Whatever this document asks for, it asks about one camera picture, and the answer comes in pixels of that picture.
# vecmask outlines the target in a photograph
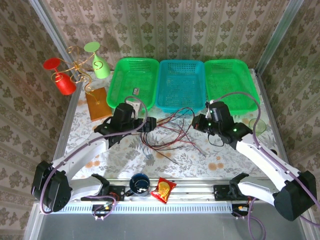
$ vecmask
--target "wooden base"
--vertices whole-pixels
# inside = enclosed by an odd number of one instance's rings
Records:
[[[97,102],[93,96],[85,94],[91,121],[94,122],[112,116],[111,108],[107,104],[107,93],[105,88],[98,88],[91,91],[91,93],[98,100]]]

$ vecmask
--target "plastic basket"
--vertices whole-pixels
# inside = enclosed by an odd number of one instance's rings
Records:
[[[116,64],[106,101],[116,108],[135,96],[149,110],[155,104],[159,62],[152,58],[126,57]]]
[[[209,60],[204,63],[204,68],[209,100],[241,91],[252,95],[260,103],[248,66],[243,61],[237,59]],[[229,107],[231,115],[243,115],[257,109],[255,102],[242,94],[230,95],[221,101]]]
[[[165,113],[189,107],[198,112],[205,107],[205,66],[196,60],[160,62],[155,105]]]

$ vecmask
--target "red wire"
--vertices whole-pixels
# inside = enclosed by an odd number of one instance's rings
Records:
[[[118,196],[118,194],[116,194],[115,192],[109,192],[109,194],[111,195],[111,196],[113,196],[113,197],[116,197],[116,200],[119,202],[119,196]]]
[[[158,123],[157,127],[169,129],[169,130],[171,130],[171,131],[173,131],[173,132],[178,134],[177,137],[173,141],[170,141],[170,142],[167,142],[167,143],[163,143],[163,144],[159,144],[159,145],[150,145],[148,143],[148,140],[147,140],[147,134],[143,133],[143,134],[140,135],[142,143],[144,145],[148,146],[149,148],[151,148],[152,150],[155,150],[157,153],[159,153],[159,154],[161,154],[163,156],[165,156],[165,155],[160,153],[157,150],[170,150],[170,148],[169,149],[164,149],[164,148],[169,147],[169,146],[171,146],[171,145],[173,145],[173,144],[175,144],[177,142],[182,142],[182,143],[186,143],[186,144],[192,144],[201,153],[199,148],[196,147],[196,144],[194,142],[192,142],[190,140],[189,136],[188,136],[188,131],[189,131],[190,127],[191,127],[191,124],[189,125],[189,127],[187,128],[186,131],[184,131],[184,129],[183,129],[184,126],[185,126],[185,119],[183,119],[182,126],[172,122],[172,124],[177,125],[180,128],[180,130],[164,126],[165,124],[169,123],[177,115],[178,112],[180,112],[180,111],[182,111],[184,109],[190,109],[190,108],[189,107],[181,108],[178,111],[176,111],[175,113],[171,114],[170,116],[168,116],[166,118],[163,118],[163,119],[161,119],[161,120],[159,120],[157,122]]]

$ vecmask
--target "snack bag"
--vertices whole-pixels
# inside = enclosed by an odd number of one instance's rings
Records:
[[[174,189],[176,185],[176,183],[160,177],[158,185],[156,186],[156,189],[151,192],[151,195],[166,204],[172,189]]]

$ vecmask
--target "robotic arm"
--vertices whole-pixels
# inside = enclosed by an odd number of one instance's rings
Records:
[[[108,194],[109,182],[98,174],[85,179],[72,180],[75,174],[96,155],[104,153],[114,144],[129,134],[102,137],[108,134],[123,133],[136,129],[143,123],[142,118],[135,119],[138,111],[135,105],[120,103],[112,117],[107,118],[97,126],[83,143],[67,155],[54,160],[52,163],[42,161],[35,170],[31,194],[38,200],[44,190],[45,181],[49,174],[66,158],[71,158],[57,170],[45,189],[43,203],[53,212],[60,211],[69,201],[86,196],[104,196]],[[146,123],[138,132],[150,132],[157,126],[154,117],[147,117]]]
[[[209,135],[218,135],[225,144],[254,162],[273,183],[266,184],[264,181],[253,180],[248,174],[241,173],[229,183],[229,194],[232,199],[236,200],[243,196],[255,197],[273,205],[289,221],[295,220],[314,205],[308,194],[288,173],[294,174],[317,198],[314,175],[309,171],[301,173],[267,149],[260,141],[258,146],[252,130],[241,122],[235,123],[228,106],[222,101],[211,101],[206,106],[208,108],[206,115],[200,114],[193,118],[193,128]],[[261,151],[261,148],[289,172],[275,164],[270,156]]]

